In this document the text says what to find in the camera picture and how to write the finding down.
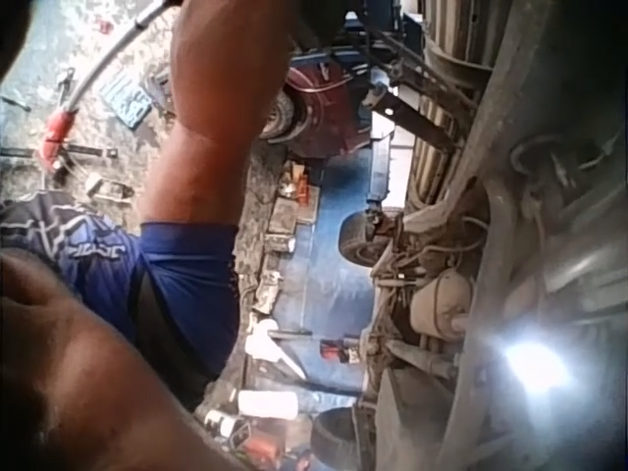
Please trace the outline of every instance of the concrete floor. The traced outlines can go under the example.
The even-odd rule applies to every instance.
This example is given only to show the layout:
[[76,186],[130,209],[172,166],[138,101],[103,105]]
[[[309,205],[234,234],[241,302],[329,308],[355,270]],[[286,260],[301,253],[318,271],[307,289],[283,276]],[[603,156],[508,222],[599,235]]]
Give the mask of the concrete floor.
[[[128,22],[148,0],[76,0],[40,1],[34,11],[26,46],[11,72],[2,82],[3,94],[19,97],[32,108],[25,113],[0,102],[0,145],[35,147],[41,141],[44,124],[55,109],[58,95],[56,76],[67,67],[77,69],[81,78],[103,47],[113,39],[96,29],[96,18],[111,21],[115,27]],[[133,78],[164,63],[168,56],[171,26],[175,11],[158,19],[143,36],[114,61],[81,103],[78,119],[70,141],[89,146],[114,146],[119,149],[118,161],[90,161],[88,170],[131,184],[136,196],[143,190],[143,178],[149,163],[159,155],[161,143],[168,135],[168,126],[152,111],[135,132],[127,129],[100,99],[98,90],[108,78],[124,69]],[[251,155],[251,169],[243,212],[242,226],[236,242],[236,270],[240,274],[240,290],[256,284],[261,263],[262,239],[270,218],[276,181],[281,169],[283,150],[256,146]],[[15,161],[0,166],[0,198],[11,198],[41,188],[41,173],[34,162]],[[68,190],[82,198],[80,183],[69,181]],[[139,221],[133,205],[92,203],[114,221],[137,233]],[[242,305],[242,328],[248,324],[251,299]],[[241,381],[243,361],[239,344],[223,374],[208,395],[207,404],[224,402],[233,387]]]

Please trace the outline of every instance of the blue shirt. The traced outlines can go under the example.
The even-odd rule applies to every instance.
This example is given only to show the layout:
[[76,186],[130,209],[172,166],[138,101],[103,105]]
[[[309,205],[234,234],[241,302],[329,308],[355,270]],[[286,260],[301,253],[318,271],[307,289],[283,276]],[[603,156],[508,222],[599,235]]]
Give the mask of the blue shirt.
[[[130,342],[137,345],[144,334],[153,350],[155,343],[177,350],[151,356],[140,348],[158,372],[163,365],[156,362],[177,358],[171,370],[191,369],[205,383],[220,375],[236,342],[236,232],[235,226],[216,224],[148,223],[137,237],[61,191],[40,191],[0,206],[1,246],[37,255]],[[153,291],[148,297],[154,302],[138,295],[143,287]],[[147,318],[141,329],[162,332],[138,331],[137,316],[147,310],[159,311],[159,317]]]

